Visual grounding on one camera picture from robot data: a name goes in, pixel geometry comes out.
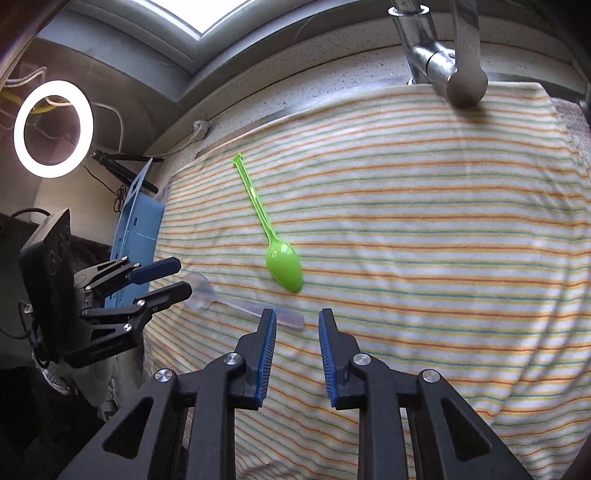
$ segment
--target faucet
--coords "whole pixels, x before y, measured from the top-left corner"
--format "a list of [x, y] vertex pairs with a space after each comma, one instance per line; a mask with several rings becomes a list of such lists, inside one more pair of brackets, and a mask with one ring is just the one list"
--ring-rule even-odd
[[437, 41], [429, 7], [417, 0], [392, 0], [388, 13], [398, 29], [413, 83], [432, 83], [457, 107], [476, 105], [488, 78], [480, 66], [480, 31], [476, 0], [450, 0], [456, 48]]

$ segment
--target skylight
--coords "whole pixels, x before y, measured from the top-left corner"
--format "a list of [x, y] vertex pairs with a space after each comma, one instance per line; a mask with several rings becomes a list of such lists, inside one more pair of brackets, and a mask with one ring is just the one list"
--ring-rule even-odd
[[245, 0], [150, 0], [168, 10], [198, 32], [205, 32]]

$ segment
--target screw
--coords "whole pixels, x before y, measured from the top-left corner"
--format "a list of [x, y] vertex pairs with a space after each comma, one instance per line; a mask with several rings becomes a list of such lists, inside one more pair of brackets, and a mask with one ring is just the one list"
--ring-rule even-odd
[[162, 382], [162, 383], [167, 382], [172, 377], [173, 377], [173, 371], [169, 370], [168, 368], [163, 368], [162, 370], [158, 370], [154, 374], [154, 378], [156, 379], [156, 381]]
[[223, 358], [224, 363], [228, 364], [228, 365], [239, 364], [241, 360], [242, 360], [241, 355], [236, 352], [227, 353], [226, 356], [224, 356], [224, 358]]
[[437, 383], [441, 375], [436, 370], [428, 369], [423, 372], [423, 380], [428, 383]]
[[358, 353], [353, 357], [355, 365], [368, 365], [371, 362], [371, 357], [367, 353]]

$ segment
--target towel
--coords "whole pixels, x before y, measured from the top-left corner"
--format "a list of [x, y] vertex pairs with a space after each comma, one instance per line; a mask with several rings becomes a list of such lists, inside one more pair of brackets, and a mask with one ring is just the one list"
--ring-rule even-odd
[[[282, 289], [232, 157], [304, 287]], [[358, 413], [330, 408], [317, 335], [342, 331], [391, 368], [434, 368], [535, 478], [559, 479], [591, 430], [590, 182], [544, 89], [491, 83], [453, 109], [430, 85], [351, 95], [259, 127], [170, 180], [155, 260], [217, 292], [287, 306], [268, 397], [236, 412], [239, 479], [355, 479]], [[203, 368], [256, 319], [182, 304], [145, 330], [147, 368]], [[404, 424], [410, 477], [415, 476]]]

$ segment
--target blue plastic tray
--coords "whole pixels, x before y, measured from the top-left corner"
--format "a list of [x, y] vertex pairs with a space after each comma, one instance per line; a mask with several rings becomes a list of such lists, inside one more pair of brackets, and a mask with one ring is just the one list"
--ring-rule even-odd
[[[111, 260], [128, 257], [130, 262], [142, 265], [154, 260], [164, 205], [139, 190], [151, 164], [151, 160], [147, 162], [131, 184], [117, 224]], [[129, 285], [108, 297], [105, 307], [131, 305], [135, 298], [148, 293], [149, 285]]]

